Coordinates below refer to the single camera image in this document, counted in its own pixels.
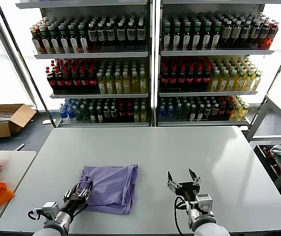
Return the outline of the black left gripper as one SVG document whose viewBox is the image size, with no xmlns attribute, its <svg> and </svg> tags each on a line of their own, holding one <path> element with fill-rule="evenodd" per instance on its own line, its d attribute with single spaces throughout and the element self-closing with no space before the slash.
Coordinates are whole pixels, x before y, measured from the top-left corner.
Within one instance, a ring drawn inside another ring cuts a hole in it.
<svg viewBox="0 0 281 236">
<path fill-rule="evenodd" d="M 86 203 L 85 198 L 89 198 L 91 194 L 91 190 L 93 187 L 93 181 L 90 181 L 86 187 L 82 189 L 79 194 L 79 197 L 73 196 L 76 194 L 76 191 L 79 187 L 79 184 L 75 184 L 71 189 L 67 190 L 64 194 L 64 205 L 61 208 L 62 212 L 66 212 L 68 214 L 75 214 L 77 211 L 85 209 L 88 204 Z"/>
</svg>

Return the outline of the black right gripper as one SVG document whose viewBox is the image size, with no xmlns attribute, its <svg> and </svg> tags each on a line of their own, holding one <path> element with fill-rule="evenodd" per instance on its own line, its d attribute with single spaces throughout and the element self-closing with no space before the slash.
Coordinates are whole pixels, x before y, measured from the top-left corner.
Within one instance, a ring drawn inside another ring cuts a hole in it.
<svg viewBox="0 0 281 236">
<path fill-rule="evenodd" d="M 193 182 L 178 183 L 173 180 L 170 171 L 168 171 L 167 187 L 177 196 L 183 197 L 185 201 L 194 201 L 200 191 L 200 177 L 191 169 L 189 169 L 189 173 Z"/>
</svg>

